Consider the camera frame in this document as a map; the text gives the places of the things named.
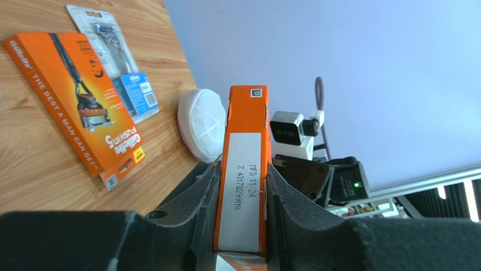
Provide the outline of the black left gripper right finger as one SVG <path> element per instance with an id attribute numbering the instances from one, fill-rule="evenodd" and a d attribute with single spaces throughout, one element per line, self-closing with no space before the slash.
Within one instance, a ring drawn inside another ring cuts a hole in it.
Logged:
<path id="1" fill-rule="evenodd" d="M 266 179 L 269 270 L 479 270 L 480 224 L 470 220 L 343 219 Z"/>

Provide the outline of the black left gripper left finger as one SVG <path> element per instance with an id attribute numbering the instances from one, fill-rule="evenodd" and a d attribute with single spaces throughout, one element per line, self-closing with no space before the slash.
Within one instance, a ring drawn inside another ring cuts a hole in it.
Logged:
<path id="1" fill-rule="evenodd" d="M 214 270 L 220 163 L 199 165 L 155 210 L 1 216 L 2 270 Z"/>

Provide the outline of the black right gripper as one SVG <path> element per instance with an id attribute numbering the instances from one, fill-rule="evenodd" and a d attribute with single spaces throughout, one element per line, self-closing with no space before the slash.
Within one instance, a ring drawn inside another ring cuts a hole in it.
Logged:
<path id="1" fill-rule="evenodd" d="M 287 183 L 323 208 L 370 197 L 364 166 L 353 156 L 321 163 L 276 155 L 273 165 Z"/>

